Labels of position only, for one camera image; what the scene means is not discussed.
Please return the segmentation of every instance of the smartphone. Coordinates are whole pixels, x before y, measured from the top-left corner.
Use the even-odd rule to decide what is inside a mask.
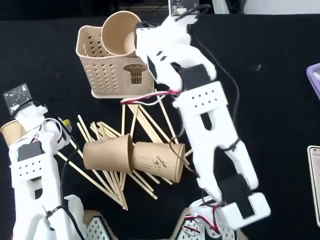
[[[307,148],[316,223],[320,227],[320,146]]]

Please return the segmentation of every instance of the paper cup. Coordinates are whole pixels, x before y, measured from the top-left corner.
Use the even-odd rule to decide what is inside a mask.
[[[140,18],[130,11],[118,11],[109,16],[101,29],[102,45],[117,57],[134,57],[135,27]]]
[[[17,120],[13,120],[3,125],[0,128],[0,133],[4,136],[5,143],[9,147],[24,136],[26,131]]]
[[[185,156],[184,144],[169,144],[137,142],[133,149],[133,168],[150,173],[178,183],[181,178],[184,163],[181,160]]]
[[[131,173],[133,144],[130,134],[87,142],[83,148],[86,169]]]

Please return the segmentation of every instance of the robotic arm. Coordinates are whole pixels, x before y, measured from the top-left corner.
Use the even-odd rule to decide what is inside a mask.
[[[216,81],[216,68],[190,46],[187,25],[195,23],[197,15],[175,16],[172,9],[177,6],[172,6],[172,2],[169,1],[170,15],[162,25],[137,26],[136,55],[147,64],[158,84],[182,91],[173,106],[181,113],[192,147],[198,185],[209,194],[209,200],[226,202],[216,210],[216,218],[221,226],[236,230],[269,216],[271,210],[262,193],[251,193],[258,187],[258,178],[232,122],[222,85]],[[210,127],[204,124],[204,117],[210,120]],[[225,151],[238,173],[220,184],[213,173],[217,147]],[[211,208],[200,202],[190,209],[194,216],[213,218]]]
[[[9,112],[21,123],[26,134],[9,146],[11,179],[14,188],[15,240],[79,240],[74,224],[61,206],[60,178],[54,155],[69,144],[70,136],[54,118],[46,118],[48,109],[35,106],[27,85],[4,94]],[[81,200],[64,198],[82,233],[84,209]]]

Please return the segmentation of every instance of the black tablecloth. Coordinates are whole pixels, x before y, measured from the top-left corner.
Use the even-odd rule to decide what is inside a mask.
[[[142,18],[163,20],[150,15]],[[87,124],[105,121],[117,130],[121,128],[119,100],[91,96],[75,53],[78,29],[83,25],[101,26],[104,19],[0,22],[0,90],[6,92],[27,83],[33,98],[46,103],[52,113],[71,119],[81,146],[84,141],[75,126],[77,114]],[[259,178],[257,191],[265,194],[272,211],[270,217],[243,229],[249,239],[320,237],[307,158],[307,146],[320,145],[320,103],[306,77],[306,68],[320,62],[319,23],[320,15],[221,15],[205,17],[193,26],[195,34],[240,88],[237,131]],[[219,69],[218,79],[232,107],[235,88]],[[170,99],[164,103],[178,131],[178,114]],[[0,124],[4,124],[10,119],[4,100],[0,100],[0,109]],[[169,134],[160,107],[148,110]],[[139,124],[133,140],[149,140]],[[70,147],[64,150],[66,154],[70,151]],[[7,240],[14,225],[15,207],[8,149],[2,139],[0,152],[0,233],[1,239]],[[215,161],[218,179],[234,173],[223,153],[217,152]],[[79,157],[74,162],[83,165]],[[181,211],[199,199],[201,192],[194,176],[186,170],[179,184],[170,186],[163,181],[152,186],[158,200],[127,179],[124,192],[129,211],[124,211],[68,168],[64,192],[79,196],[85,209],[103,213],[120,239],[168,238]]]

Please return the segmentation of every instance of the storage basket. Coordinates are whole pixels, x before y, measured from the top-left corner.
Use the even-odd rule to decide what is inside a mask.
[[[101,42],[101,27],[79,29],[76,54],[97,99],[129,98],[153,92],[154,80],[139,57],[112,56]]]

